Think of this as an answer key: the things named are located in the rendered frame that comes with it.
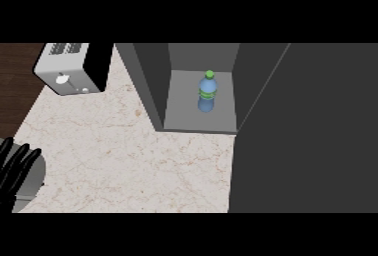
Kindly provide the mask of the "white and black toaster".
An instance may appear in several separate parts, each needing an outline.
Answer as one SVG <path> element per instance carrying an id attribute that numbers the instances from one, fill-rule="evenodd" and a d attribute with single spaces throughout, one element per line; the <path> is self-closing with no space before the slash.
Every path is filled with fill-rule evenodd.
<path id="1" fill-rule="evenodd" d="M 113 43 L 46 43 L 33 73 L 61 96 L 101 93 L 113 49 Z"/>

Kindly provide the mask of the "blue water bottle green cap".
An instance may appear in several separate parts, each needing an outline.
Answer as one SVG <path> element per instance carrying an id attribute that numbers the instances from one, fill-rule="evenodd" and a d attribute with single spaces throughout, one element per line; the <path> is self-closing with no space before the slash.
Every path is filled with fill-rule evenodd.
<path id="1" fill-rule="evenodd" d="M 216 74 L 213 70 L 207 70 L 204 78 L 199 85 L 199 109 L 203 112 L 212 112 L 215 108 L 215 100 L 218 94 L 218 81 Z"/>

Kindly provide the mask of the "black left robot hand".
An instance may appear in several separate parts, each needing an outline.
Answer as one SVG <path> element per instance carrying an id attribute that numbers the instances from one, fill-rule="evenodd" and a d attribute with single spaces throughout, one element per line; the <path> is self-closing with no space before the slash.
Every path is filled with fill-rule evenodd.
<path id="1" fill-rule="evenodd" d="M 8 137 L 0 144 L 0 214 L 12 212 L 17 202 L 17 193 L 27 179 L 32 167 L 42 155 L 42 149 L 30 151 L 30 144 L 26 143 L 11 159 L 14 138 Z"/>

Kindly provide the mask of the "dark grey cabinet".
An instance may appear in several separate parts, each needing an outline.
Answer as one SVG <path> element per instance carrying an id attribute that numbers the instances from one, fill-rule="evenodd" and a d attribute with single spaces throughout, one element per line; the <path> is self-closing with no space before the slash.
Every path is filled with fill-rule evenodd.
<path id="1" fill-rule="evenodd" d="M 159 132 L 235 135 L 286 56 L 287 43 L 119 43 Z M 200 81 L 215 72 L 215 108 L 203 112 Z"/>

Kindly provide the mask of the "dark grey cabinet door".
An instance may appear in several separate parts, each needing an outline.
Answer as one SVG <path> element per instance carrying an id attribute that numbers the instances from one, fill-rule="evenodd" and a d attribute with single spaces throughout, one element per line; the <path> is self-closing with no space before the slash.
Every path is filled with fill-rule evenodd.
<path id="1" fill-rule="evenodd" d="M 296 44 L 235 137 L 232 212 L 378 211 L 378 44 Z"/>

